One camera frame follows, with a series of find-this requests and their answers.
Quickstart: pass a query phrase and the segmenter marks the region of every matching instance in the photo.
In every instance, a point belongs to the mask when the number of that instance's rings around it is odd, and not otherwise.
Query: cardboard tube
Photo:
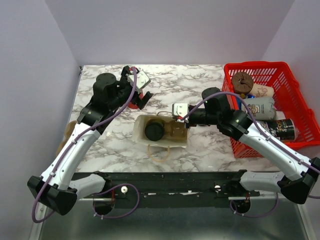
[[[257,98],[260,97],[270,97],[272,98],[275,93],[275,90],[270,86],[264,86],[260,84],[253,84],[252,90],[249,94],[254,95]]]

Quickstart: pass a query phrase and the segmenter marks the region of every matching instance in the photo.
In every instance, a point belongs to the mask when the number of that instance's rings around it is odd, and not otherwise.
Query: black cylinder
[[[111,73],[102,73],[96,77],[93,84],[93,95],[103,103],[113,100],[117,96],[117,79]]]
[[[204,108],[198,108],[189,116],[190,125],[216,125],[218,124],[218,114],[206,112]]]
[[[159,141],[165,135],[165,127],[161,121],[151,120],[144,129],[145,136],[151,141]]]
[[[202,99],[209,97],[212,94],[221,92],[217,87],[210,87],[204,90],[201,94]],[[217,114],[218,112],[223,112],[230,109],[230,105],[227,99],[227,95],[219,95],[213,97],[204,103],[204,107],[207,113]]]

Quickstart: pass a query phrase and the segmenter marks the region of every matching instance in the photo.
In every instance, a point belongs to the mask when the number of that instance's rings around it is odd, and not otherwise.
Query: metal floor
[[[274,199],[254,199],[251,215],[267,212]],[[113,215],[124,213],[116,209]],[[44,222],[41,240],[307,240],[298,206],[284,198],[263,218],[234,215],[229,208],[137,209],[121,219],[93,217],[91,201]]]

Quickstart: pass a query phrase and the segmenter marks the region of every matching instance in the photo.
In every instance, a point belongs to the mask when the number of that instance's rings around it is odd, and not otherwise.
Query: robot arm
[[[205,99],[218,92],[220,90],[216,87],[208,88],[202,92],[202,98]],[[294,203],[305,203],[318,179],[318,174],[308,166],[319,170],[319,158],[310,159],[303,156],[271,134],[268,137],[264,137],[247,113],[230,109],[226,95],[221,94],[205,101],[204,107],[193,110],[187,118],[184,118],[194,106],[190,106],[187,103],[174,103],[172,114],[177,118],[177,121],[185,122],[187,128],[196,125],[217,125],[221,133],[253,148],[282,171],[242,172],[237,181],[244,190],[282,193]],[[305,164],[296,161],[288,152],[298,157]]]
[[[77,119],[78,123],[67,143],[41,176],[32,176],[27,183],[35,198],[46,184],[39,202],[60,215],[65,215],[77,200],[99,193],[104,188],[110,188],[108,175],[101,172],[94,172],[90,176],[75,181],[72,181],[72,177],[88,149],[110,124],[109,122],[103,123],[104,120],[113,116],[132,94],[133,76],[128,66],[123,68],[120,81],[116,81],[116,77],[110,73],[97,76],[93,85],[93,96],[89,104],[81,110]],[[140,109],[152,96],[150,92],[147,92],[140,99],[142,89],[149,83],[148,76],[143,71],[137,70],[136,87],[131,103]]]

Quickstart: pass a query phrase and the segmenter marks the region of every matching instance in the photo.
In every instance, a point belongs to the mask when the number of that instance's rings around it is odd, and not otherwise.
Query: black can
[[[298,130],[291,119],[258,122],[281,142],[293,142],[297,139]]]

